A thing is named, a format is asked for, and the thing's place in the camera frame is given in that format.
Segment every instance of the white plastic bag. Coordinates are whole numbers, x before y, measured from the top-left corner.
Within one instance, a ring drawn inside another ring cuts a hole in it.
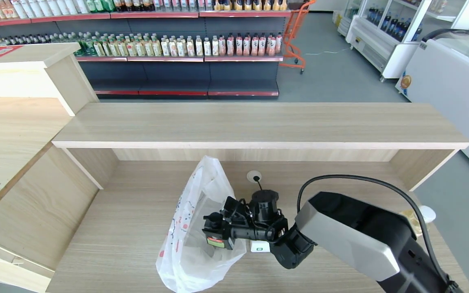
[[[178,200],[156,263],[162,282],[172,291],[191,293],[213,287],[246,253],[241,239],[233,250],[215,248],[202,232],[203,216],[220,211],[227,197],[235,195],[220,162],[203,157]]]

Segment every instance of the counter top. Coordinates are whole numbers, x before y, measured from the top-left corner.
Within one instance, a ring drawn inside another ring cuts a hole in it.
[[[428,104],[88,104],[59,148],[463,149],[469,141]]]
[[[78,43],[24,45],[0,57],[0,70],[48,68],[78,49]]]

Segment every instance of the refrigerator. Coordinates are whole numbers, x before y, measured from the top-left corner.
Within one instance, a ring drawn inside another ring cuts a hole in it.
[[[424,37],[396,88],[413,103],[433,105],[469,138],[469,30]],[[469,147],[463,152],[469,157]]]

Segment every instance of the floor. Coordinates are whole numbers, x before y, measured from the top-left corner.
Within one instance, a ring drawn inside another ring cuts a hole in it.
[[[280,67],[278,101],[407,102],[397,93],[394,81],[379,82],[379,72],[358,52],[348,49],[331,18],[329,13],[307,15],[295,41],[302,49],[307,68],[300,75],[299,69]],[[436,211],[437,228],[469,279],[468,158],[462,153],[455,155],[416,194]],[[0,284],[0,293],[24,292]]]

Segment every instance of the orange shopping cart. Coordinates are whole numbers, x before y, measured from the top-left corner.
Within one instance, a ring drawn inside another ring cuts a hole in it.
[[[298,30],[300,30],[303,20],[307,13],[309,13],[309,6],[314,4],[316,0],[305,1],[300,3],[290,2],[291,16],[285,26],[283,32],[283,44],[285,46],[284,58],[294,58],[294,64],[280,63],[281,66],[301,68],[300,74],[305,71],[305,59],[301,56],[301,51],[298,47],[294,46],[291,42],[296,38]]]

